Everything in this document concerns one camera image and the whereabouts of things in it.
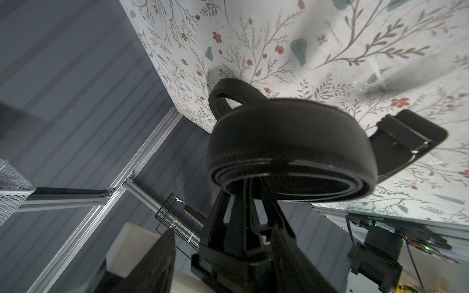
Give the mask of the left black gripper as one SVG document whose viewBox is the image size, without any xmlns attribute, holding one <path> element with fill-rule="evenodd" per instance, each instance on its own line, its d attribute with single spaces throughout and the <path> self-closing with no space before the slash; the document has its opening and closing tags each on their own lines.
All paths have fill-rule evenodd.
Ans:
<svg viewBox="0 0 469 293">
<path fill-rule="evenodd" d="M 295 243 L 296 235 L 264 178 L 222 190 L 203 226 L 191 271 L 217 293 L 335 293 Z M 109 249 L 112 293 L 168 293 L 175 235 L 124 228 Z"/>
</svg>

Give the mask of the long black leather belt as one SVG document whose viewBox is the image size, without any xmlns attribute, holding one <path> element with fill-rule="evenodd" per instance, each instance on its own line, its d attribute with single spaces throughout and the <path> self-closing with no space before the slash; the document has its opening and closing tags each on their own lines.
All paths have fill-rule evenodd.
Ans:
<svg viewBox="0 0 469 293">
<path fill-rule="evenodd" d="M 208 102 L 217 120 L 207 154 L 210 178 L 232 195 L 245 183 L 265 183 L 280 201 L 363 198 L 448 137 L 409 110 L 386 115 L 368 136 L 335 107 L 268 99 L 232 78 L 219 81 Z"/>
</svg>

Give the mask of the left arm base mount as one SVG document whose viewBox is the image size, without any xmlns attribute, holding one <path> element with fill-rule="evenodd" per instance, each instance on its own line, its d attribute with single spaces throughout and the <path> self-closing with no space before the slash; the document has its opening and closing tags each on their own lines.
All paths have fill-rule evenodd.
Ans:
<svg viewBox="0 0 469 293">
<path fill-rule="evenodd" d="M 441 253 L 451 250 L 452 246 L 421 223 L 353 213 L 345 216 L 345 220 L 353 244 L 348 253 L 351 272 L 377 284 L 382 293 L 398 290 L 403 271 L 398 260 L 404 244 L 446 262 L 457 263 Z"/>
</svg>

